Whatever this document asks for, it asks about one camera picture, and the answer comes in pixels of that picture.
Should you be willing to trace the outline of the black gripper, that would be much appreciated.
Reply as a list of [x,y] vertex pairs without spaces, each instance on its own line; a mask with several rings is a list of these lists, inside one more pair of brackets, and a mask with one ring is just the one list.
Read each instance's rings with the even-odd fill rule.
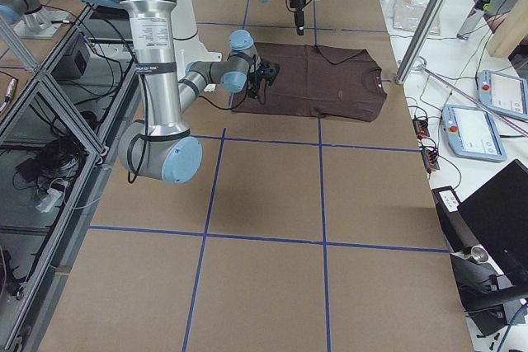
[[247,95],[252,99],[259,97],[259,90],[261,82],[266,74],[265,69],[268,66],[268,61],[261,59],[257,66],[253,66],[247,75]]
[[295,29],[297,35],[304,35],[304,8],[306,0],[287,0],[288,10],[294,13]]

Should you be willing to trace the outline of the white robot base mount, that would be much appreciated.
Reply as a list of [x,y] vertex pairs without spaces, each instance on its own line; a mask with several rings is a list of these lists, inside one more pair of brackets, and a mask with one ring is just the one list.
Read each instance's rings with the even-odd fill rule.
[[179,68],[195,61],[219,62],[221,53],[210,52],[200,41],[192,0],[177,0],[171,14],[176,61]]

